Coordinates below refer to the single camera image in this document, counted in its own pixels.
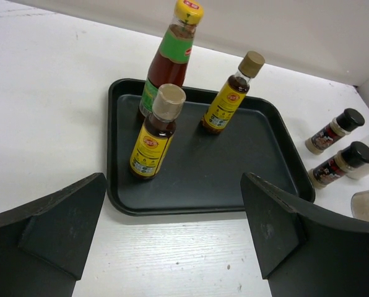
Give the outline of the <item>black cap spice jar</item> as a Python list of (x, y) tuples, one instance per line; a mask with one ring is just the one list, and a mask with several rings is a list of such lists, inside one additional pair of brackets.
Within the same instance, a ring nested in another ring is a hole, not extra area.
[(315, 155), (322, 154), (343, 137), (365, 124), (365, 118), (355, 109), (346, 108), (340, 115), (305, 141), (306, 148)]
[(341, 177), (369, 164), (369, 146), (354, 141), (348, 147), (308, 172), (314, 187), (322, 189)]

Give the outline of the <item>red chili sauce bottle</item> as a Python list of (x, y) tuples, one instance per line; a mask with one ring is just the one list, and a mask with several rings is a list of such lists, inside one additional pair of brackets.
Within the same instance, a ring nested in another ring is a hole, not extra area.
[(150, 64), (138, 109), (140, 119), (152, 111), (158, 88), (163, 84), (183, 85), (196, 29), (204, 15), (197, 1), (178, 0), (159, 48)]

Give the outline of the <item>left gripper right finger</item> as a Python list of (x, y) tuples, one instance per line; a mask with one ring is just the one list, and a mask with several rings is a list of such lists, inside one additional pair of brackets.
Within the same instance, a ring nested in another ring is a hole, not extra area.
[(253, 173), (240, 185), (272, 296), (369, 296), (369, 222), (307, 202)]

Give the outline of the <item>small yellow label bottle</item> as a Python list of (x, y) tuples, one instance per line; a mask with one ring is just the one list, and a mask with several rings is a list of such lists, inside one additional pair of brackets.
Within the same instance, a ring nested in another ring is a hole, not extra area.
[(226, 83), (213, 99), (201, 119), (201, 125), (212, 134), (220, 134), (235, 114), (250, 90), (250, 82), (265, 63), (265, 58), (255, 52), (246, 53), (236, 73), (228, 77)]

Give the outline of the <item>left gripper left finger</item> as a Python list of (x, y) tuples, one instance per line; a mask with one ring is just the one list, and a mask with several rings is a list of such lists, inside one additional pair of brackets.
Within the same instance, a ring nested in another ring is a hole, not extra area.
[(106, 192), (94, 173), (0, 213), (0, 296), (72, 296)]

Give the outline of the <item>glass dispenser jar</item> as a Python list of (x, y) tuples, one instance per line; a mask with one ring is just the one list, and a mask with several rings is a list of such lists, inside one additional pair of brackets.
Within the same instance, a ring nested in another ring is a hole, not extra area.
[(369, 222), (369, 190), (355, 193), (350, 206), (354, 218)]

